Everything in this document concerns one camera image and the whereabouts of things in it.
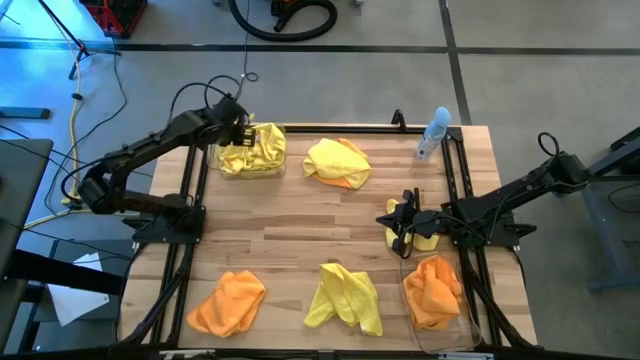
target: gray floor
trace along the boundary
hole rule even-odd
[[[65,0],[49,3],[78,36],[104,41],[80,5]],[[360,10],[347,0],[336,4],[340,9],[336,28],[312,44],[445,44],[437,0],[366,0]],[[267,7],[268,2],[253,0],[252,21],[271,24]],[[640,5],[634,0],[450,0],[449,8],[460,46],[640,47],[635,19]],[[1,20],[4,40],[60,38],[35,0],[16,1],[7,14],[22,25]],[[318,23],[322,16],[320,11],[304,10],[292,28]],[[242,44],[244,33],[225,5],[215,8],[208,0],[193,0],[184,6],[156,0],[129,41]],[[261,42],[251,38],[250,43]],[[56,149],[66,151],[69,94],[75,89],[75,82],[66,79],[68,51],[4,49],[0,57],[1,102],[45,106],[54,113],[47,121],[3,120],[2,124],[32,137],[52,138]],[[471,120],[490,127],[503,182],[545,159],[536,143],[540,131],[552,132],[564,150],[590,164],[606,153],[612,141],[637,127],[638,59],[461,56]],[[79,134],[122,103],[112,61],[110,56],[96,55],[82,64],[86,100],[76,121]],[[93,159],[160,128],[181,85],[217,74],[238,76],[241,61],[242,53],[235,52],[125,52],[118,69],[129,103],[81,147],[81,158]],[[459,117],[447,55],[262,52],[249,54],[249,70],[259,73],[260,80],[246,86],[241,103],[260,120],[387,123],[393,110],[401,108],[409,122],[426,123],[437,106],[447,106]],[[177,108],[200,106],[200,90],[189,90]],[[150,164],[144,171],[152,169]],[[32,219],[47,215],[44,187],[54,171],[50,164]],[[147,178],[131,179],[138,190],[149,185]],[[58,201],[56,192],[53,203]],[[640,288],[599,294],[587,290],[587,281],[605,277],[608,269],[581,197],[547,196],[518,209],[517,216],[538,225],[538,231],[523,240],[522,258],[540,344],[553,350],[640,357]],[[70,216],[39,230],[78,239],[130,235],[119,219],[90,215]],[[25,234],[20,246],[46,253],[49,244]],[[109,323],[78,323],[62,330],[54,325],[38,339],[45,349],[110,341]],[[68,332],[65,341],[46,335],[60,331]],[[80,336],[87,333],[96,334],[90,342]]]

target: wooden tabletop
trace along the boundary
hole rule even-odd
[[[484,126],[462,130],[474,193],[482,195],[500,186],[489,130]],[[324,185],[303,175],[302,161],[309,148],[322,137],[338,136],[351,140],[369,156],[373,171],[359,190]],[[419,137],[288,134],[286,172],[280,179],[226,179],[218,170],[210,170],[203,200],[207,220],[191,269],[185,318],[215,289],[225,271],[252,271],[266,286],[267,295],[248,332],[223,339],[199,333],[185,322],[179,346],[420,350],[439,343],[443,334],[416,335],[412,330],[400,285],[399,258],[387,249],[384,227],[375,222],[384,214],[386,201],[402,201],[405,189],[420,188],[422,209],[439,209],[441,203],[449,201],[441,151],[426,163],[413,161]],[[179,192],[186,153],[187,149],[181,148],[158,159],[152,194]],[[459,175],[455,154],[452,148]],[[195,192],[197,169],[191,194]],[[156,300],[167,247],[149,245],[134,262],[121,305],[121,337],[133,331]],[[440,240],[437,251],[458,266],[447,237]],[[535,343],[518,263],[506,249],[487,248],[486,253],[497,303],[520,333]],[[339,262],[350,271],[369,274],[378,291],[382,337],[362,335],[358,327],[348,327],[337,317],[316,329],[305,327],[303,319],[320,280],[319,265],[327,262]],[[165,334],[173,307],[172,300],[165,315]],[[484,308],[480,306],[480,310],[482,333],[489,339]],[[447,334],[449,340],[458,336],[459,343],[468,343],[467,335]]]

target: red machine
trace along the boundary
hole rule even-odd
[[[80,0],[104,36],[128,39],[140,20],[147,0]]]

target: paper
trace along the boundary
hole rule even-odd
[[[97,260],[100,260],[100,255],[98,253],[94,253],[91,255],[84,255],[74,261],[74,263],[85,262],[84,264],[77,265],[102,271],[102,264]],[[89,311],[97,309],[109,302],[109,296],[106,294],[73,289],[68,286],[60,285],[47,284],[47,287],[51,293],[53,306],[56,309],[56,315],[58,315],[60,326],[65,326]]]

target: crumpled towel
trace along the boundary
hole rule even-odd
[[[322,264],[320,274],[322,281],[304,324],[318,327],[337,313],[347,325],[360,323],[363,333],[382,336],[378,292],[369,275],[366,272],[350,273],[340,264]]]
[[[227,337],[249,330],[267,289],[255,275],[228,271],[209,297],[187,315],[189,326],[203,333]]]
[[[395,199],[387,200],[387,214],[391,214],[398,204],[399,202]],[[384,236],[387,240],[387,247],[391,249],[393,246],[393,240],[397,239],[400,234],[396,234],[390,228],[386,228]],[[415,234],[413,235],[413,247],[420,251],[431,251],[436,248],[439,239],[440,235],[438,234],[432,234],[429,238],[425,238],[420,234]],[[411,242],[411,234],[407,234],[404,237],[404,243],[408,244],[409,242]]]
[[[269,170],[284,163],[286,139],[275,124],[261,124],[253,127],[256,143],[253,147],[218,146],[216,155],[220,169],[236,175],[240,171]]]
[[[462,288],[451,265],[440,256],[422,260],[403,281],[416,329],[443,330],[460,315]]]
[[[302,163],[305,176],[312,176],[327,185],[358,189],[371,174],[367,154],[347,139],[322,139],[309,149]]]

